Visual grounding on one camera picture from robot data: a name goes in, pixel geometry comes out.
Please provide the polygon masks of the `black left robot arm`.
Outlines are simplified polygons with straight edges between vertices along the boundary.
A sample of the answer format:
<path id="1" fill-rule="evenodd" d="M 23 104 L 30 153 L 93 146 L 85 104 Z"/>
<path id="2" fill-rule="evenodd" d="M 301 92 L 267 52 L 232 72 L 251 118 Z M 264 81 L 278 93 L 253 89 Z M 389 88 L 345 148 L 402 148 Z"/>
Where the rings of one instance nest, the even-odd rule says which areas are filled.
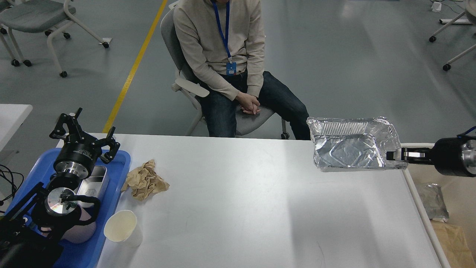
<path id="1" fill-rule="evenodd" d="M 79 191 L 92 176 L 98 159 L 110 163 L 120 144 L 114 127 L 97 139 L 78 123 L 82 108 L 62 113 L 49 135 L 64 145 L 53 163 L 54 174 L 37 183 L 1 217 L 1 267 L 51 268 L 61 257 L 61 240 L 80 244 L 96 229 L 101 201 Z"/>

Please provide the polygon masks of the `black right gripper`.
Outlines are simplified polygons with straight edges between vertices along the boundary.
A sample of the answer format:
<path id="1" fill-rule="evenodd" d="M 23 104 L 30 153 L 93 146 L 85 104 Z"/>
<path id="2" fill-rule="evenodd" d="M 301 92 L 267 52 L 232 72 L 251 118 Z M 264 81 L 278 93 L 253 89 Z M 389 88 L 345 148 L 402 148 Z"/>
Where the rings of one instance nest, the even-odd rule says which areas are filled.
<path id="1" fill-rule="evenodd" d="M 386 152 L 386 160 L 405 161 L 415 165 L 435 166 L 442 175 L 474 178 L 475 137 L 442 138 L 432 149 L 403 147 Z"/>

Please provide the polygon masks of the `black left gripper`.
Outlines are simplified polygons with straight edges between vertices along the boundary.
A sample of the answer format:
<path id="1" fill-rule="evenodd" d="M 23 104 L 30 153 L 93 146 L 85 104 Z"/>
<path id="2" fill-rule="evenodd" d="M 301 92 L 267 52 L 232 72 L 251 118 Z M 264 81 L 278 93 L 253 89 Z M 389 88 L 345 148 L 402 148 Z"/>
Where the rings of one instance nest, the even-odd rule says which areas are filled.
<path id="1" fill-rule="evenodd" d="M 53 164 L 54 170 L 73 173 L 83 180 L 91 175 L 97 159 L 109 164 L 115 158 L 120 143 L 113 136 L 116 127 L 111 127 L 102 139 L 85 134 L 78 123 L 81 112 L 82 108 L 78 108 L 73 115 L 62 113 L 49 137 L 64 141 Z"/>

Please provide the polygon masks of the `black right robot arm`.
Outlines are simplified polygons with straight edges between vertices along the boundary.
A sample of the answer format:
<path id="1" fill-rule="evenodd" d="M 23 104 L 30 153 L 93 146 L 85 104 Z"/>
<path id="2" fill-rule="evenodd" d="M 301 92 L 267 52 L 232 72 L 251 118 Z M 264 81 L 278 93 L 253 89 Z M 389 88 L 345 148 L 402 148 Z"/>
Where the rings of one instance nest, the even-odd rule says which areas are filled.
<path id="1" fill-rule="evenodd" d="M 439 139 L 429 147 L 403 147 L 386 152 L 386 160 L 434 166 L 442 175 L 476 176 L 476 137 L 471 127 L 456 137 Z"/>

